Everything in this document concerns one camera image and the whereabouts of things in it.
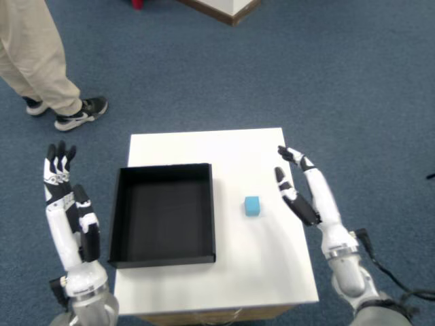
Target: sneaker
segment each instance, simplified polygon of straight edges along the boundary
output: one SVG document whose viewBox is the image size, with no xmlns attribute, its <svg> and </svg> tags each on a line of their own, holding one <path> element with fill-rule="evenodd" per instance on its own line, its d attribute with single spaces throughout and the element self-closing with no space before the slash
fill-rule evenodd
<svg viewBox="0 0 435 326">
<path fill-rule="evenodd" d="M 43 114 L 49 107 L 43 101 L 35 101 L 29 97 L 23 97 L 27 103 L 26 112 L 30 115 L 37 116 Z"/>
<path fill-rule="evenodd" d="M 60 131 L 76 128 L 85 122 L 98 119 L 107 110 L 107 100 L 104 97 L 95 97 L 83 100 L 82 109 L 74 115 L 57 115 L 54 127 Z"/>
</svg>

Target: blue block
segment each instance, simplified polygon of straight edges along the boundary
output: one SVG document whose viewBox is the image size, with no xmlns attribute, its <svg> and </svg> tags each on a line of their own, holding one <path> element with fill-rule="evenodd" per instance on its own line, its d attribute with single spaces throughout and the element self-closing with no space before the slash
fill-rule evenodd
<svg viewBox="0 0 435 326">
<path fill-rule="evenodd" d="M 260 214 L 260 199 L 258 196 L 245 197 L 245 214 L 258 216 Z"/>
</svg>

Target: black box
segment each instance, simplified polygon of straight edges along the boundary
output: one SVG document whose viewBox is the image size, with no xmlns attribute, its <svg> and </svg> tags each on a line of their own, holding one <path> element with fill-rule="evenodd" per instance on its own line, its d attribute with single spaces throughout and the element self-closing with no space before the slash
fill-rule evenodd
<svg viewBox="0 0 435 326">
<path fill-rule="evenodd" d="M 210 164 L 121 168 L 109 263 L 116 268 L 216 261 Z"/>
</svg>

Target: cable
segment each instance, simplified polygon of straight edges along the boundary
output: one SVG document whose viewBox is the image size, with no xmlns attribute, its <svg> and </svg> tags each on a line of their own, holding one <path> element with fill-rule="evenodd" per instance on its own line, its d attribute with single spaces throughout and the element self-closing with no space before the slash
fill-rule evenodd
<svg viewBox="0 0 435 326">
<path fill-rule="evenodd" d="M 372 243 L 370 241 L 370 238 L 368 237 L 368 232 L 366 229 L 358 229 L 354 233 L 357 236 L 357 238 L 364 245 L 364 248 L 366 249 L 367 254 L 370 256 L 373 264 L 376 267 L 378 267 L 378 269 L 380 269 L 380 271 L 382 271 L 383 273 L 388 275 L 388 277 L 390 277 L 393 280 L 393 282 L 395 282 L 397 284 L 397 286 L 399 286 L 399 288 L 401 288 L 403 291 L 406 292 L 404 295 L 402 295 L 402 297 L 400 299 L 400 304 L 404 304 L 405 301 L 407 299 L 409 299 L 409 297 L 411 297 L 411 296 L 415 296 L 415 297 L 418 297 L 418 298 L 423 299 L 423 300 L 435 302 L 435 290 L 410 289 L 409 287 L 404 285 L 402 282 L 400 282 L 398 280 L 398 278 L 393 275 L 393 273 L 391 273 L 387 268 L 382 266 L 382 264 L 377 261 L 377 259 L 375 257 L 375 250 L 373 249 Z"/>
</svg>

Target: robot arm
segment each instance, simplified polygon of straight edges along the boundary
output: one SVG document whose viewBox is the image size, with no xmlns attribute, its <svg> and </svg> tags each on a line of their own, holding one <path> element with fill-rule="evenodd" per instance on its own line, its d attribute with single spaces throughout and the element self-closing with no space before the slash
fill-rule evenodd
<svg viewBox="0 0 435 326">
<path fill-rule="evenodd" d="M 66 309 L 69 299 L 73 308 L 73 314 L 62 314 L 51 325 L 112 326 L 118 319 L 118 302 L 109 293 L 107 273 L 97 260 L 100 231 L 91 201 L 81 185 L 72 188 L 69 183 L 74 156 L 75 147 L 66 151 L 60 142 L 58 148 L 49 146 L 44 161 L 47 220 L 67 272 L 50 286 Z"/>
<path fill-rule="evenodd" d="M 352 306 L 356 315 L 352 326 L 410 325 L 408 319 L 395 310 L 397 307 L 391 304 L 392 300 L 377 291 L 371 275 L 361 266 L 358 242 L 343 226 L 334 196 L 321 171 L 294 149 L 280 146 L 278 152 L 284 160 L 301 168 L 307 178 L 312 206 L 292 187 L 283 171 L 275 169 L 284 202 L 305 225 L 316 225 L 323 234 L 321 250 L 333 271 L 332 286 Z M 380 314 L 373 310 L 378 308 L 382 309 Z M 389 315 L 393 317 L 382 320 L 382 316 Z"/>
</svg>

